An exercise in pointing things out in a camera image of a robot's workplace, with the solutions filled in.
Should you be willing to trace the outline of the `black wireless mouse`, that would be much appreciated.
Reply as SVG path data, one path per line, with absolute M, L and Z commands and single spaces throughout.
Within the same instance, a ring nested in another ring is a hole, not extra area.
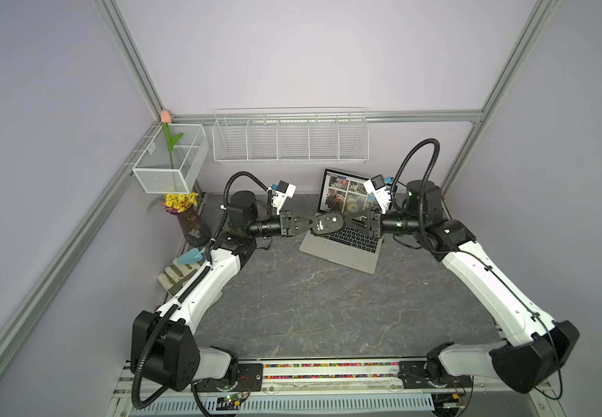
M 314 236 L 328 236 L 344 229 L 344 216 L 340 212 L 327 212 L 317 215 L 311 226 Z

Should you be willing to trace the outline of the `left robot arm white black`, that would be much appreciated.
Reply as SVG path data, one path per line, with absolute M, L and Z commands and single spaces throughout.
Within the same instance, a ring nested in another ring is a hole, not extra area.
M 141 312 L 132 327 L 130 370 L 132 395 L 138 408 L 143 380 L 166 390 L 182 391 L 201 380 L 216 380 L 226 387 L 238 379 L 238 356 L 228 349 L 198 347 L 194 333 L 224 286 L 253 255 L 257 238 L 296 236 L 318 222 L 312 216 L 276 205 L 285 198 L 271 189 L 261 203 L 250 191 L 238 191 L 222 206 L 219 233 L 203 252 L 204 263 L 181 290 L 156 311 Z

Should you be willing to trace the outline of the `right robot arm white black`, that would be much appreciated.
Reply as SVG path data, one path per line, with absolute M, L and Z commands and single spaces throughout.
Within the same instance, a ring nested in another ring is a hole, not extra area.
M 346 223 L 376 238 L 414 236 L 473 293 L 500 331 L 500 342 L 446 342 L 432 349 L 424 368 L 431 385 L 443 387 L 453 377 L 479 376 L 528 394 L 559 374 L 578 342 L 578 329 L 540 309 L 490 260 L 462 222 L 443 213 L 438 187 L 424 180 L 409 182 L 405 204 L 399 208 L 393 206 L 395 186 L 380 175 L 367 180 L 364 188 L 377 209 L 348 215 Z

